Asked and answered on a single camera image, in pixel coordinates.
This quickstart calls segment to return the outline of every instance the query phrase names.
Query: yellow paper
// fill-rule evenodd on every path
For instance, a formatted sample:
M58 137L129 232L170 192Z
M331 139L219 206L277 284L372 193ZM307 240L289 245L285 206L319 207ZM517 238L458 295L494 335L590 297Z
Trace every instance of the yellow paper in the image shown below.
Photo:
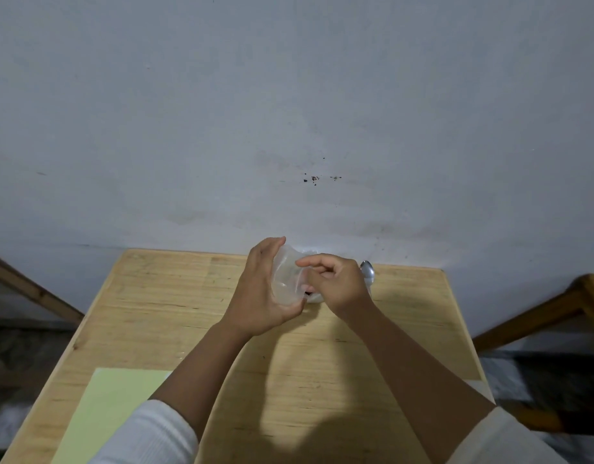
M52 464L86 464L169 374L146 369L96 369Z

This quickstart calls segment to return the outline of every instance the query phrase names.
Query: tabletop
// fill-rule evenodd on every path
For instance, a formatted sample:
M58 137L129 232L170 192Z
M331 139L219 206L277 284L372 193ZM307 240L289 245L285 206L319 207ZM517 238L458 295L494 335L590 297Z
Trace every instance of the tabletop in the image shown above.
M129 249L2 460L49 463L95 368L172 370L224 313L245 256ZM484 373L443 271L374 265L378 307L455 374ZM427 463L361 341L324 304L252 339L231 369L197 463Z

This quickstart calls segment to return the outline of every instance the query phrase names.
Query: person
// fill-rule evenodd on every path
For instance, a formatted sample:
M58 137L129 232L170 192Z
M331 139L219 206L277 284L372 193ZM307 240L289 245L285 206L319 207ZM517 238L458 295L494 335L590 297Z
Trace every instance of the person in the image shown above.
M134 411L92 464L190 464L228 370L254 336L301 314L305 301L278 305L270 288L284 237L250 251L223 318L213 325L148 401ZM513 417L454 375L378 310L354 260L318 254L296 262L307 291L366 345L433 464L565 463Z

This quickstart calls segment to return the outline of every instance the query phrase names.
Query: floor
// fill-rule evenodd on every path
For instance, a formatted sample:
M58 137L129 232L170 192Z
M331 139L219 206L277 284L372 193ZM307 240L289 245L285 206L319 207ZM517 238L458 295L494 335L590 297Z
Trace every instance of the floor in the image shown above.
M49 371L72 332L0 328L0 371ZM594 411L594 356L491 352L480 357L495 400ZM6 449L42 388L0 387L0 450ZM571 464L594 464L594 436L538 433Z

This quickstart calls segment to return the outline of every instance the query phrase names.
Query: sleeve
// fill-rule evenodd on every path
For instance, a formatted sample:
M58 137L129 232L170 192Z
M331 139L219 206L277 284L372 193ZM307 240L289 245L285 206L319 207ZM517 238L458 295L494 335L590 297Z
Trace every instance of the sleeve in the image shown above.
M548 444L501 407L479 422L447 464L565 464Z
M198 452L192 427L158 400L140 405L89 464L191 464Z

